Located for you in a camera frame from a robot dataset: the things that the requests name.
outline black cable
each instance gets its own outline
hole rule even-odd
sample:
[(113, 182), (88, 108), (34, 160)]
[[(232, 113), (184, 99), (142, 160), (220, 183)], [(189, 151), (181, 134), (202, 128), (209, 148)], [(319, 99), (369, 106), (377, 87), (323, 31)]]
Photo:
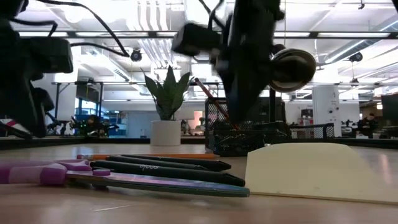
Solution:
[(105, 47), (105, 46), (99, 45), (99, 44), (94, 44), (94, 43), (90, 43), (90, 42), (80, 42), (80, 43), (72, 43), (72, 44), (70, 44), (70, 47), (77, 47), (77, 46), (97, 47), (97, 48), (104, 49), (104, 50), (107, 50), (109, 52), (112, 52), (114, 54), (120, 55), (122, 57), (125, 57), (125, 55), (123, 53), (118, 52), (117, 50), (113, 50), (113, 49), (111, 49), (109, 47)]
[[(211, 15), (211, 14), (212, 14), (212, 11), (211, 11), (210, 8), (206, 5), (206, 3), (205, 3), (203, 0), (199, 0), (199, 2), (200, 2), (201, 5), (205, 8), (206, 12), (207, 12), (209, 15)], [(219, 27), (221, 27), (221, 29), (224, 29), (224, 24), (216, 17), (215, 13), (214, 13), (214, 16), (213, 16), (213, 17), (212, 17), (212, 16), (209, 17), (209, 20), (210, 20), (210, 21), (214, 21)]]
[(25, 21), (22, 19), (10, 18), (11, 22), (15, 22), (18, 24), (26, 25), (26, 26), (48, 26), (51, 25), (51, 30), (49, 32), (49, 37), (57, 30), (58, 24), (55, 21)]
[(209, 30), (213, 30), (213, 21), (218, 21), (221, 25), (217, 24), (221, 30), (225, 29), (225, 25), (221, 23), (220, 20), (218, 20), (218, 18), (216, 17), (216, 11), (220, 8), (220, 6), (224, 3), (224, 0), (219, 0), (218, 4), (216, 5), (216, 7), (212, 10), (212, 12), (209, 15), (209, 22), (208, 22), (208, 29)]
[[(114, 32), (111, 30), (111, 28), (109, 28), (109, 26), (106, 25), (106, 23), (104, 22), (104, 20), (102, 20), (102, 19), (100, 18), (100, 16), (98, 16), (95, 12), (93, 12), (89, 7), (87, 7), (87, 6), (83, 5), (83, 4), (77, 3), (77, 2), (63, 2), (63, 1), (53, 1), (53, 0), (37, 0), (37, 1), (43, 2), (43, 3), (47, 3), (47, 4), (54, 4), (54, 5), (58, 5), (58, 6), (83, 7), (83, 8), (85, 8), (85, 9), (89, 10), (89, 11), (92, 13), (92, 15), (95, 17), (95, 19), (97, 19), (98, 22), (106, 29), (106, 31), (108, 31), (109, 34), (111, 34), (112, 38), (116, 41), (116, 43), (117, 43), (118, 46), (120, 47), (122, 53), (117, 52), (117, 51), (115, 51), (115, 50), (112, 50), (112, 49), (110, 49), (110, 48), (104, 47), (104, 46), (100, 46), (100, 45), (94, 45), (94, 44), (93, 44), (93, 45), (91, 45), (91, 46), (95, 46), (95, 47), (99, 47), (99, 46), (100, 46), (99, 48), (101, 48), (101, 49), (108, 50), (108, 51), (110, 51), (110, 52), (112, 52), (112, 53), (117, 52), (116, 54), (121, 55), (121, 56), (123, 56), (123, 57), (130, 57), (129, 53), (128, 53), (128, 52), (126, 51), (126, 49), (123, 47), (123, 44), (120, 42), (119, 38), (114, 34)], [(77, 44), (88, 45), (88, 43), (75, 43), (74, 46), (82, 46), (82, 45), (77, 45)]]

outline orange pencil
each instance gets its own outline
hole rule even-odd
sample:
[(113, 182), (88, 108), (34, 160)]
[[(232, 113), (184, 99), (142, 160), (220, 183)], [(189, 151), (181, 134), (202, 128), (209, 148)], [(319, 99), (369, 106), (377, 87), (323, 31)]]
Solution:
[[(159, 157), (174, 157), (174, 158), (184, 158), (184, 159), (216, 159), (217, 155), (206, 153), (206, 154), (140, 154), (143, 156), (159, 156)], [(89, 161), (103, 160), (108, 156), (119, 156), (112, 154), (79, 154), (77, 159), (87, 159)]]

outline security camera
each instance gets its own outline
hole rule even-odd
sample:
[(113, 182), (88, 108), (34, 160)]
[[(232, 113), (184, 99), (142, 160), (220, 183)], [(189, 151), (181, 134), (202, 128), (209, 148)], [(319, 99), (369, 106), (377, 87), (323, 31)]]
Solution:
[(350, 62), (360, 62), (363, 59), (363, 55), (361, 54), (361, 52), (358, 52), (354, 55), (351, 55), (351, 57), (348, 58), (348, 60)]
[(133, 49), (132, 54), (130, 55), (130, 59), (133, 62), (139, 62), (142, 59), (141, 49)]

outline white column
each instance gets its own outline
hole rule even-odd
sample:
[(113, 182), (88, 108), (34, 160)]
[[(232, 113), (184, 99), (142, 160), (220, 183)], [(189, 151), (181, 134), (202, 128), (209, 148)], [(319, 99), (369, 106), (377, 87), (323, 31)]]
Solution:
[[(314, 83), (338, 83), (338, 70), (334, 65), (325, 66), (314, 75)], [(338, 86), (315, 86), (312, 88), (314, 124), (333, 123), (335, 137), (341, 136), (340, 100)]]
[[(81, 47), (73, 47), (73, 72), (69, 74), (56, 73), (54, 75), (54, 82), (75, 82), (77, 81), (78, 71), (80, 66)], [(67, 86), (59, 95), (58, 99), (58, 116), (59, 120), (70, 120), (71, 116), (75, 115), (75, 98), (76, 98), (76, 85)]]
[(312, 88), (312, 95), (314, 124), (333, 123), (335, 125), (335, 137), (340, 137), (338, 86), (315, 86)]

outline table surface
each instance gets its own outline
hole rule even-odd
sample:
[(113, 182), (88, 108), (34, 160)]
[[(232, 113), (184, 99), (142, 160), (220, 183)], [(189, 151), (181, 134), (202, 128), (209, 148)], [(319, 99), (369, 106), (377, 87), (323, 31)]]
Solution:
[[(383, 180), (398, 187), (398, 151), (354, 149)], [(85, 144), (0, 151), (0, 159), (73, 159), (77, 154), (204, 153), (203, 145)], [(244, 178), (245, 157), (221, 157)], [(108, 192), (0, 185), (1, 223), (398, 223), (398, 207), (252, 195), (221, 198), (110, 188)]]

